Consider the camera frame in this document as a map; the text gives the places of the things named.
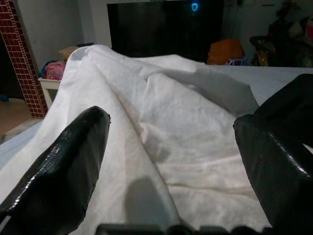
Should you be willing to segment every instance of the tiled pillar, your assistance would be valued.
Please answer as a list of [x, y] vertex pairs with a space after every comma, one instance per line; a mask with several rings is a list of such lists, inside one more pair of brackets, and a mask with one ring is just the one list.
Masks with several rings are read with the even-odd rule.
[[0, 32], [32, 117], [45, 117], [44, 94], [13, 0], [0, 0]]

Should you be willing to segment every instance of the white sheet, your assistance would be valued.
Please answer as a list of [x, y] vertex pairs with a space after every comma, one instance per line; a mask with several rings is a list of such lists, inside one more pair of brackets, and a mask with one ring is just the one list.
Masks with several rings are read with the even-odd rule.
[[0, 145], [0, 170], [34, 137], [41, 122]]
[[212, 69], [229, 75], [236, 81], [249, 84], [259, 105], [262, 105], [298, 75], [313, 73], [313, 68], [213, 66]]
[[0, 171], [0, 201], [81, 111], [98, 105], [112, 117], [109, 140], [86, 218], [73, 234], [92, 235], [100, 223], [166, 228], [179, 218], [196, 228], [268, 225], [234, 140], [235, 117], [177, 82], [218, 95], [236, 114], [252, 109], [247, 86], [218, 70], [177, 56], [130, 59], [103, 46], [75, 51], [39, 131]]

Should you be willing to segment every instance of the orange bag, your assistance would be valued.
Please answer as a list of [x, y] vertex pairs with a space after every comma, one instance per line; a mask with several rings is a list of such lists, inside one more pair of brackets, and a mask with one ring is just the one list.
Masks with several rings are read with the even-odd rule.
[[225, 39], [211, 44], [207, 59], [208, 65], [225, 65], [229, 59], [245, 56], [238, 39]]

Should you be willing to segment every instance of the clutter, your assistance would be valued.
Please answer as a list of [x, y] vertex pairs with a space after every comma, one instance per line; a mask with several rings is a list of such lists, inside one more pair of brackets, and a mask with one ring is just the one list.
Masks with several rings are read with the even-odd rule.
[[51, 62], [56, 62], [56, 60], [51, 60], [47, 63], [45, 63], [45, 65], [43, 66], [43, 69], [40, 71], [40, 77], [45, 77], [45, 67], [50, 64]]
[[312, 67], [313, 47], [295, 39], [254, 36], [250, 42], [256, 48], [255, 66]]
[[60, 50], [59, 53], [62, 54], [63, 61], [66, 63], [66, 61], [67, 61], [67, 59], [69, 58], [69, 56], [70, 56], [77, 48], [80, 48], [80, 47], [87, 47], [87, 46], [92, 46], [92, 45], [94, 45], [94, 43], [78, 44], [78, 45], [76, 45], [76, 46], [64, 48], [64, 49]]
[[313, 16], [310, 17], [307, 22], [307, 36], [313, 39]]
[[77, 48], [78, 47], [74, 46], [74, 47], [67, 47], [65, 49], [60, 50], [59, 53], [62, 54], [63, 61], [66, 62], [69, 56], [72, 54], [72, 52], [74, 52]]
[[229, 59], [245, 57], [245, 52], [238, 39], [225, 39], [211, 44], [208, 65], [225, 65]]
[[288, 30], [289, 37], [298, 38], [300, 36], [304, 36], [305, 31], [306, 31], [306, 27], [307, 27], [308, 19], [309, 19], [309, 17], [306, 17], [300, 21], [294, 22]]
[[0, 94], [0, 101], [9, 102], [9, 97], [5, 94]]
[[63, 77], [65, 63], [63, 61], [51, 62], [45, 66], [44, 79], [58, 80]]
[[247, 58], [246, 56], [240, 58], [229, 59], [226, 65], [234, 65], [234, 66], [246, 66]]

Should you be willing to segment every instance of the tv screen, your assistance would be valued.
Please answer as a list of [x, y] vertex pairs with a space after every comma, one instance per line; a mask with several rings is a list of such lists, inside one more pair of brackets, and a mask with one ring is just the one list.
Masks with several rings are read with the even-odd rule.
[[178, 54], [206, 62], [219, 41], [223, 0], [108, 4], [112, 48], [130, 57]]

